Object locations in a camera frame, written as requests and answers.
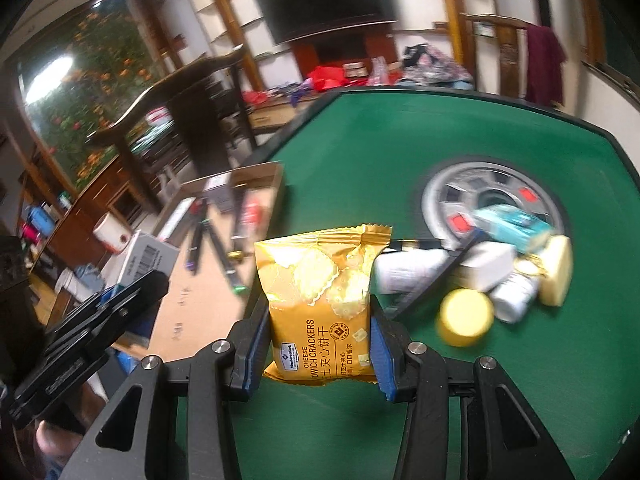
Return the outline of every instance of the round logo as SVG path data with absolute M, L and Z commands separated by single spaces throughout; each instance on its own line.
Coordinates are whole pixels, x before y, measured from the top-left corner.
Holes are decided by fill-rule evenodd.
M 344 323 L 334 323 L 329 329 L 329 334 L 331 334 L 331 337 L 336 341 L 342 341 L 349 335 L 349 327 Z

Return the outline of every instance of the cheese sandwich crackers package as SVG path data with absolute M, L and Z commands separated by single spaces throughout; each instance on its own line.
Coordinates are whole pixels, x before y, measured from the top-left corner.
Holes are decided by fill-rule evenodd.
M 274 362 L 267 377 L 323 384 L 374 375 L 369 279 L 390 238 L 389 227 L 361 225 L 255 243 L 271 315 Z

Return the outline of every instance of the wooden chair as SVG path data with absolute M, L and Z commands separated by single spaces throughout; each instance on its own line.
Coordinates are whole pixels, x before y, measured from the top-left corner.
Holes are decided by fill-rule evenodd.
M 198 176 L 230 170 L 226 152 L 229 139 L 220 123 L 216 99 L 210 95 L 211 88 L 216 86 L 210 76 L 218 70 L 230 70 L 238 123 L 254 150 L 257 143 L 242 98 L 238 67 L 245 55 L 245 47 L 238 45 L 226 56 L 203 57 L 189 63 L 145 90 L 116 123 L 88 136 L 87 143 L 92 146 L 116 146 L 123 167 L 131 175 L 132 185 L 151 212 L 159 213 L 162 205 L 142 165 L 131 153 L 126 135 L 148 111 L 165 106 L 174 119 L 175 131 L 182 137 Z
M 471 53 L 466 69 L 478 80 L 478 67 L 476 66 L 476 39 L 474 23 L 489 23 L 495 28 L 500 51 L 500 88 L 498 93 L 506 97 L 520 97 L 520 49 L 518 47 L 518 30 L 526 30 L 531 24 L 494 14 L 465 14 L 466 40 Z

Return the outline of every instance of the green table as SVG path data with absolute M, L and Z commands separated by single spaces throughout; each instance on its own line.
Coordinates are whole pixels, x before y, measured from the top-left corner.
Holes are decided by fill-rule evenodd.
M 572 224 L 575 269 L 560 309 L 535 306 L 516 326 L 496 322 L 477 346 L 445 345 L 441 298 L 403 320 L 444 356 L 500 361 L 578 479 L 595 479 L 640 413 L 640 194 L 610 136 L 520 102 L 472 94 L 358 90 L 327 96 L 255 154 L 283 162 L 288 198 L 273 234 L 363 222 L 415 235 L 415 184 L 459 155 L 512 162 L 559 196 Z M 245 480 L 392 478 L 405 404 L 373 384 L 312 388 L 263 380 L 232 406 Z M 458 478 L 460 412 L 450 403 L 449 478 Z

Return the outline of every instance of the television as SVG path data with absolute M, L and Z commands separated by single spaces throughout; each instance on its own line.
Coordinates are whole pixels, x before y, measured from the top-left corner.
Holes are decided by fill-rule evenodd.
M 275 43 L 331 30 L 391 23 L 391 0 L 257 0 Z

